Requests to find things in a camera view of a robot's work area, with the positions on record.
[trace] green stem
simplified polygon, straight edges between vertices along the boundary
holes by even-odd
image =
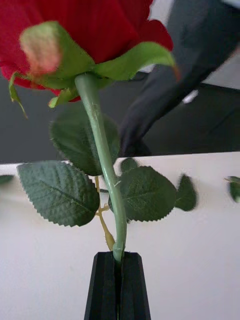
[[[116,262],[120,264],[124,256],[127,237],[127,218],[120,186],[112,165],[98,88],[94,75],[89,73],[78,75],[75,78],[75,84],[90,121],[102,173],[111,198],[116,223],[116,242],[113,246],[113,256]]]

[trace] red petal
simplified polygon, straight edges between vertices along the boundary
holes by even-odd
[[[0,62],[0,68],[1,68],[2,75],[5,78],[7,78],[8,80],[11,78],[11,76],[13,75],[13,73],[15,71],[19,71],[20,72],[20,70],[18,69],[18,67],[15,64],[9,64],[7,62]],[[34,88],[34,89],[40,89],[40,90],[46,89],[42,85],[35,84],[30,80],[21,79],[19,77],[15,78],[14,83],[16,85],[19,85],[19,86],[22,86],[22,87],[25,87],[25,88],[32,88],[32,89]]]
[[[118,0],[132,25],[139,30],[148,19],[153,0]]]
[[[58,21],[96,63],[117,57],[138,36],[118,0],[1,0],[0,61],[25,74],[29,64],[19,36],[49,20]]]
[[[169,51],[173,50],[173,41],[165,28],[158,20],[145,21],[139,32],[139,38],[130,43],[129,48],[138,45],[141,42],[156,42]]]

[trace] person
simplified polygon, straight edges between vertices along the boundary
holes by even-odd
[[[142,138],[155,121],[175,108],[221,66],[240,39],[240,0],[175,0],[167,30],[180,70],[156,65],[120,126],[120,156],[147,156]]]

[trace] white table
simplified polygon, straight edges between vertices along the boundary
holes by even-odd
[[[144,157],[175,185],[182,172],[199,192],[193,212],[128,226],[142,256],[152,320],[240,319],[240,205],[224,177],[240,176],[240,152]],[[0,166],[16,174],[16,165]],[[104,213],[115,233],[111,212]],[[98,217],[86,226],[43,220],[18,178],[0,187],[0,319],[82,320],[93,257],[106,251]]]

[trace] black holder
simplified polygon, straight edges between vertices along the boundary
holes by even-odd
[[[151,320],[142,258],[125,252],[118,270],[112,252],[93,260],[84,320]]]

